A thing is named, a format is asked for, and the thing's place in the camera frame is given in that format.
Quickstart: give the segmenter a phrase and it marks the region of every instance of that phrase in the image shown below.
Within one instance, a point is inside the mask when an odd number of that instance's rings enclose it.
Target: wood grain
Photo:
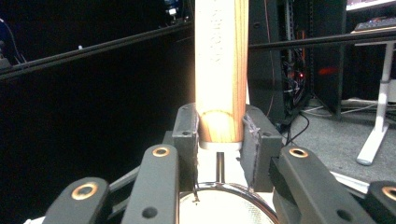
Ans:
[[[247,66],[248,0],[195,1],[195,97],[200,141],[243,141]]]

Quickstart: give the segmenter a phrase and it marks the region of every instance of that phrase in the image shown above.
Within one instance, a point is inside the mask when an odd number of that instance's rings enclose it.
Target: white table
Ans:
[[[388,104],[388,93],[389,93],[389,83],[390,83],[390,70],[392,67],[393,59],[393,48],[396,40],[385,41],[385,42],[374,42],[374,43],[364,43],[357,44],[356,46],[367,46],[367,45],[386,45],[384,67],[382,70],[382,78],[379,86],[378,94],[378,106],[376,108],[375,116],[375,126],[367,138],[366,143],[361,149],[356,161],[362,165],[371,165],[375,157],[376,152],[381,146],[382,140],[387,133],[389,124],[385,122],[385,116],[387,112]]]

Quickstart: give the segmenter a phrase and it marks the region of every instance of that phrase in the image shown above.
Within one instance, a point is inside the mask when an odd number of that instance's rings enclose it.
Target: wooden stick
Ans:
[[[241,148],[247,70],[248,0],[195,1],[195,97],[201,147]]]

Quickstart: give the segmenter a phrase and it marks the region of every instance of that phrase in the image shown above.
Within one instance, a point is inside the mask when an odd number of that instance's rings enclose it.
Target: white desk leg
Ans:
[[[390,69],[392,67],[393,58],[393,45],[394,42],[387,43],[385,52],[384,69],[382,71],[381,84],[379,86],[378,107],[376,109],[375,127],[373,128],[370,136],[367,138],[366,143],[361,149],[356,161],[362,165],[371,165],[376,152],[381,146],[382,139],[387,133],[389,124],[385,122],[385,114],[387,112],[388,104],[388,86]]]

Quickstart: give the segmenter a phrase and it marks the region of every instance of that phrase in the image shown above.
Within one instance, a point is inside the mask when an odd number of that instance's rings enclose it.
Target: gray carpet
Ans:
[[[328,115],[327,111],[312,111]],[[361,148],[375,125],[375,113],[354,112],[335,117],[320,117],[305,114],[309,127],[293,143],[313,151],[330,171],[370,183],[376,180],[396,182],[396,122],[390,123],[385,138],[371,166],[356,162]],[[306,125],[299,116],[291,124],[294,136]]]

